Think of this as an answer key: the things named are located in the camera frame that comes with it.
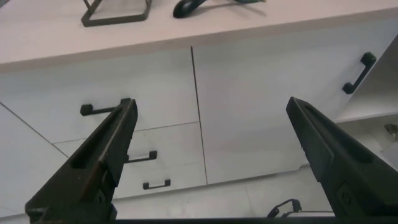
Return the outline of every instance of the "wooden countertop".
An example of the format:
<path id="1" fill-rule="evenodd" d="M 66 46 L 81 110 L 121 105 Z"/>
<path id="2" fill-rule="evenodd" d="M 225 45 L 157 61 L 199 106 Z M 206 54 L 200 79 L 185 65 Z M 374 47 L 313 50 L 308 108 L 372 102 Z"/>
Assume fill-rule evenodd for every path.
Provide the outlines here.
<path id="1" fill-rule="evenodd" d="M 397 0 L 209 0 L 174 19 L 177 2 L 153 0 L 144 22 L 83 27 L 83 0 L 11 0 L 0 9 L 0 73 L 398 16 Z"/>

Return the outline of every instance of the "metal frame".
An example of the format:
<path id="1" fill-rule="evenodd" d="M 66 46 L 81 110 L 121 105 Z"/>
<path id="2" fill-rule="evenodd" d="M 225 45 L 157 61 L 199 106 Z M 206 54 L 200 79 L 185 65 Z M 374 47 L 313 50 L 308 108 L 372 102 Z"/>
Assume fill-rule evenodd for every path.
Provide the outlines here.
<path id="1" fill-rule="evenodd" d="M 94 0 L 94 2 L 90 5 L 87 0 L 83 0 L 87 6 L 87 11 L 81 18 L 81 22 L 85 27 L 91 26 L 103 26 L 103 25 L 111 25 L 111 24 L 121 24 L 126 22 L 140 22 L 144 21 L 148 18 L 150 5 L 152 4 L 152 0 L 145 0 L 147 5 L 144 13 L 133 15 L 133 16 L 120 16 L 120 17 L 111 17 L 104 19 L 90 19 L 94 14 L 95 10 L 98 8 L 102 0 Z"/>

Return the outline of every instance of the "white tile floor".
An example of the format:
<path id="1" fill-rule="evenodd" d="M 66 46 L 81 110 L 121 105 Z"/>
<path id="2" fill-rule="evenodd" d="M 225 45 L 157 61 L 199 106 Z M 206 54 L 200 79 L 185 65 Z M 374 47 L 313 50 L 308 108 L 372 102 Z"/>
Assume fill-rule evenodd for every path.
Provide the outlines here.
<path id="1" fill-rule="evenodd" d="M 309 167 L 251 180 L 114 201 L 118 219 L 264 217 L 277 204 L 296 198 L 304 210 L 331 211 Z M 25 215 L 0 223 L 28 223 Z"/>

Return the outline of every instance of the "black drawer handle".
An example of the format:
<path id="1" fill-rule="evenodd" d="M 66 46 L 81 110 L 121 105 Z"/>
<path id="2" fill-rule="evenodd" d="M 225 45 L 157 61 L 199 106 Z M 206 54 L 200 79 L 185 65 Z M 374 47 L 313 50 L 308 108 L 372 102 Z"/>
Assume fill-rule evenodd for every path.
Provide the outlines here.
<path id="1" fill-rule="evenodd" d="M 167 179 L 167 180 L 164 180 L 164 185 L 150 187 L 149 183 L 146 182 L 146 183 L 142 184 L 142 188 L 144 190 L 150 190 L 150 189 L 156 189 L 156 188 L 161 188 L 161 187 L 170 187 L 171 184 L 172 184 L 172 181 L 170 179 Z"/>
<path id="2" fill-rule="evenodd" d="M 351 83 L 345 83 L 343 86 L 343 91 L 346 94 L 353 94 L 355 90 L 359 87 L 359 84 L 363 81 L 363 79 L 366 77 L 366 75 L 369 73 L 369 71 L 372 69 L 373 65 L 376 63 L 376 56 L 374 56 L 371 52 L 366 52 L 362 58 L 361 58 L 361 63 L 365 65 L 365 69 L 362 71 L 360 74 L 359 78 L 356 80 L 356 82 L 353 84 Z"/>
<path id="3" fill-rule="evenodd" d="M 124 100 L 130 100 L 130 98 L 121 99 L 120 102 L 122 102 Z M 103 109 L 94 110 L 92 104 L 82 105 L 80 107 L 80 114 L 82 116 L 88 116 L 88 115 L 93 115 L 93 114 L 109 113 L 109 112 L 112 112 L 115 108 L 116 108 L 116 106 L 111 107 L 111 108 L 103 108 Z"/>
<path id="4" fill-rule="evenodd" d="M 149 157 L 142 158 L 142 159 L 129 160 L 129 155 L 127 155 L 126 161 L 124 163 L 127 164 L 127 163 L 132 163 L 132 162 L 143 162 L 143 161 L 155 160 L 156 158 L 157 158 L 157 151 L 151 151 L 151 152 L 149 152 Z"/>

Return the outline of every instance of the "black cable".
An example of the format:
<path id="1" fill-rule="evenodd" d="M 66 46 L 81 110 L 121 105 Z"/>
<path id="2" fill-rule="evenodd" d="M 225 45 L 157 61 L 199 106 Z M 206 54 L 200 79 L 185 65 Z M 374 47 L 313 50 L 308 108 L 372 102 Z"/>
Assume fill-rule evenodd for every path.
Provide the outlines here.
<path id="1" fill-rule="evenodd" d="M 291 213 L 334 213 L 332 211 L 299 211 L 299 212 L 287 212 L 281 216 L 281 218 L 288 217 Z"/>
<path id="2" fill-rule="evenodd" d="M 292 202 L 292 205 L 293 205 L 293 212 L 299 212 L 299 211 L 302 210 L 300 201 L 297 200 L 297 199 L 292 198 L 292 199 L 286 200 L 286 201 L 284 201 L 284 202 L 282 202 L 282 203 L 276 205 L 276 206 L 269 212 L 269 214 L 267 215 L 267 218 L 275 218 L 275 217 L 279 214 L 279 209 L 278 209 L 278 208 L 281 207 L 281 206 L 283 206 L 283 205 L 285 205 L 285 204 L 287 204 L 287 203 L 289 203 L 289 202 Z"/>

